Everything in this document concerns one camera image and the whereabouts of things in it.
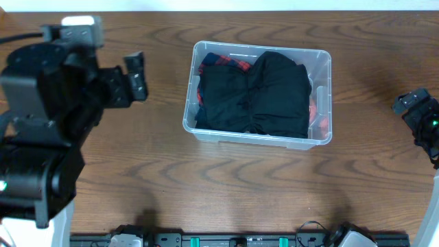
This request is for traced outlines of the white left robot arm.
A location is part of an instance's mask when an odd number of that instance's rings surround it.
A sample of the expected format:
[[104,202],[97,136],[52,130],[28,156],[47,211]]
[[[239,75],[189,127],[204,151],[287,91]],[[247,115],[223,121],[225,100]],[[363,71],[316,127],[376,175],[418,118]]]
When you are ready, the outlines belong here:
[[94,51],[39,44],[12,52],[1,73],[1,245],[67,246],[81,153],[107,108],[147,99],[144,56],[127,71]]

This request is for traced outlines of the black garment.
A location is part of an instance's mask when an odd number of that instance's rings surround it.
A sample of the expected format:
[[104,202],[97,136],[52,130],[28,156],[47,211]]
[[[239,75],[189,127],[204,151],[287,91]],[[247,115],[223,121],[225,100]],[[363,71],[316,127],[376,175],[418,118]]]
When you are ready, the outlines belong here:
[[[244,73],[206,67],[201,76],[204,107],[196,128],[306,139],[312,87],[306,67],[266,51]],[[239,105],[245,98],[245,106]]]

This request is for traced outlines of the orange garment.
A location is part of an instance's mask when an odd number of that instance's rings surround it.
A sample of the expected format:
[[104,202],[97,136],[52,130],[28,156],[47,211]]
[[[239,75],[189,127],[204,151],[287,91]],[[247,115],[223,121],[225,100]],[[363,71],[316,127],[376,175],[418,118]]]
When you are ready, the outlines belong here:
[[313,99],[310,99],[309,104],[309,125],[311,124],[317,125],[322,137],[329,136],[329,118],[326,116],[318,116],[317,106]]

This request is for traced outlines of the clear plastic storage bin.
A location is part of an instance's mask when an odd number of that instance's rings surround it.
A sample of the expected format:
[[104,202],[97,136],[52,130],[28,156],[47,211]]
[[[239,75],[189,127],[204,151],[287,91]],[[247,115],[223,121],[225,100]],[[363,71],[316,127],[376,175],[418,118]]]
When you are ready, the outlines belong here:
[[[199,110],[197,87],[200,82],[198,67],[202,63],[204,57],[208,53],[212,52],[253,64],[256,62],[257,58],[259,58],[259,56],[266,51],[278,52],[287,56],[295,63],[303,64],[306,67],[309,82],[312,87],[310,99],[313,99],[316,103],[318,116],[326,116],[329,118],[328,137],[322,137],[319,128],[314,123],[309,125],[308,137],[306,139],[272,137],[263,136],[260,134],[244,134],[239,132],[224,132],[196,128],[195,116]],[[268,47],[201,40],[193,47],[191,70],[189,74],[189,84],[182,126],[187,132],[193,134],[199,141],[221,141],[280,146],[294,150],[309,150],[317,145],[326,145],[332,140],[333,137],[331,63],[332,58],[330,53],[321,49]]]

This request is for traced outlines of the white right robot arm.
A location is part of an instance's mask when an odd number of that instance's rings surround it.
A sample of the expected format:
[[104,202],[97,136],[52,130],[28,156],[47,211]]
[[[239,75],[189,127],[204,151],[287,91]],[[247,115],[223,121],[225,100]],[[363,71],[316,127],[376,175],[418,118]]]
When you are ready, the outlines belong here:
[[[429,157],[434,169],[438,170],[438,100],[427,89],[419,88],[395,99],[392,110],[401,114],[403,121],[412,131],[414,145],[421,147]],[[428,209],[411,244],[403,234],[373,235],[353,224],[343,223],[324,238],[324,246],[338,247],[383,247],[438,245],[438,174],[434,176],[434,187]]]

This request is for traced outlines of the red plaid shirt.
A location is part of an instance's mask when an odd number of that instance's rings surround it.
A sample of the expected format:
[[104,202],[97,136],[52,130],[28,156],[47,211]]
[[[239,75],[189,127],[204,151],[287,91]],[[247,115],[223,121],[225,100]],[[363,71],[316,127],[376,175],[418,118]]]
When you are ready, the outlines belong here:
[[[212,52],[208,53],[204,57],[200,66],[198,67],[198,72],[200,74],[200,83],[197,88],[197,99],[200,108],[204,107],[202,82],[201,82],[201,76],[203,74],[203,70],[206,67],[218,67],[218,66],[235,67],[240,69],[244,73],[247,73],[252,68],[252,64],[250,64],[249,62],[238,60],[236,58],[230,58],[224,55],[215,54]],[[245,98],[241,99],[241,101],[239,102],[239,105],[245,106],[246,104],[248,104],[248,102],[246,102]]]

